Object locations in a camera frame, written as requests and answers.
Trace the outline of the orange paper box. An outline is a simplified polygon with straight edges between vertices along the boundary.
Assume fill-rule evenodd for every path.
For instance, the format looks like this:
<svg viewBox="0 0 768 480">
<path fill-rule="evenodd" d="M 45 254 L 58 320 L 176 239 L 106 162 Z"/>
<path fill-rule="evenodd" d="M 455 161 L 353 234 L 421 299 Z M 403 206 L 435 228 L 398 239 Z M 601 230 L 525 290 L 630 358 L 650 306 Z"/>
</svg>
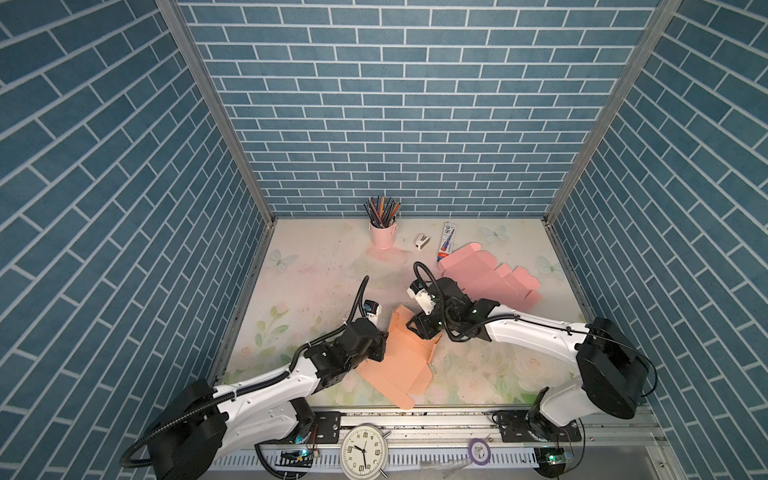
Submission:
<svg viewBox="0 0 768 480">
<path fill-rule="evenodd" d="M 386 350 L 380 362 L 363 361 L 356 372 L 401 410 L 411 410 L 415 397 L 423 395 L 432 381 L 430 362 L 442 334 L 421 339 L 407 328 L 414 313 L 397 307 L 390 318 Z"/>
</svg>

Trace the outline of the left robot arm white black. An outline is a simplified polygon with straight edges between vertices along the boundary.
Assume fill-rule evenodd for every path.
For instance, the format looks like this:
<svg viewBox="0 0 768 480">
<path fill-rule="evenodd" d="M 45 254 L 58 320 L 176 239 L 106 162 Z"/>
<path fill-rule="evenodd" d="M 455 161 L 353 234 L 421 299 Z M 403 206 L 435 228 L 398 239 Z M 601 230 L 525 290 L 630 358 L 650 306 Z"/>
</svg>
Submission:
<svg viewBox="0 0 768 480">
<path fill-rule="evenodd" d="M 198 479 L 234 451 L 265 442 L 297 443 L 315 414 L 308 397 L 338 384 L 365 360 L 380 361 L 388 335 L 358 318 L 299 347 L 289 364 L 251 380 L 211 386 L 200 379 L 178 394 L 119 463 L 158 479 Z"/>
</svg>

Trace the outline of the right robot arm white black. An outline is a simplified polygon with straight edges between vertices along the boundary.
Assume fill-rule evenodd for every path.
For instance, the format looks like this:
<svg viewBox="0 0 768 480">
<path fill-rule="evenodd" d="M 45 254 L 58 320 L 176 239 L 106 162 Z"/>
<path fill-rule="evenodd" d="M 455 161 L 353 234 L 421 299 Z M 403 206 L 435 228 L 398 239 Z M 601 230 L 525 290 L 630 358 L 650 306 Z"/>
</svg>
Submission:
<svg viewBox="0 0 768 480">
<path fill-rule="evenodd" d="M 445 333 L 458 343 L 480 339 L 511 344 L 554 357 L 578 371 L 572 379 L 537 393 L 525 417 L 535 436 L 544 438 L 600 412 L 618 419 L 635 417 L 651 362 L 612 321 L 566 323 L 519 312 L 495 300 L 472 300 L 449 278 L 416 279 L 407 293 L 421 308 L 407 328 L 421 339 Z"/>
</svg>

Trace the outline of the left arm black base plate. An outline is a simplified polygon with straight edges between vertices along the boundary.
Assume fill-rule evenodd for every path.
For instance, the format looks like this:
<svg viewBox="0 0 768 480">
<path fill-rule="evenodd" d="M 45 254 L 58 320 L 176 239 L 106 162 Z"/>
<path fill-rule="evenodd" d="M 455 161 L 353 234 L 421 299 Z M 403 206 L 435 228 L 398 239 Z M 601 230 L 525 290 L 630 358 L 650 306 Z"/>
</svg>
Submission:
<svg viewBox="0 0 768 480">
<path fill-rule="evenodd" d="M 340 411 L 320 411 L 300 414 L 298 424 L 286 437 L 291 444 L 336 444 L 341 431 Z"/>
</svg>

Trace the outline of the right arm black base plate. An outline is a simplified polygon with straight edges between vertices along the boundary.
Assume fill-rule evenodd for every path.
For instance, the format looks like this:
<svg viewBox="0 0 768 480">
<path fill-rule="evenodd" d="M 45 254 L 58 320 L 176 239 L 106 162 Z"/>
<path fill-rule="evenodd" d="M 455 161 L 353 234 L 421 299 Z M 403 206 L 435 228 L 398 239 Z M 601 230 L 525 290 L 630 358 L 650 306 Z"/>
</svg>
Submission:
<svg viewBox="0 0 768 480">
<path fill-rule="evenodd" d="M 496 410 L 490 414 L 490 418 L 505 443 L 577 442 L 583 439 L 577 421 L 557 426 L 543 415 L 524 409 Z"/>
</svg>

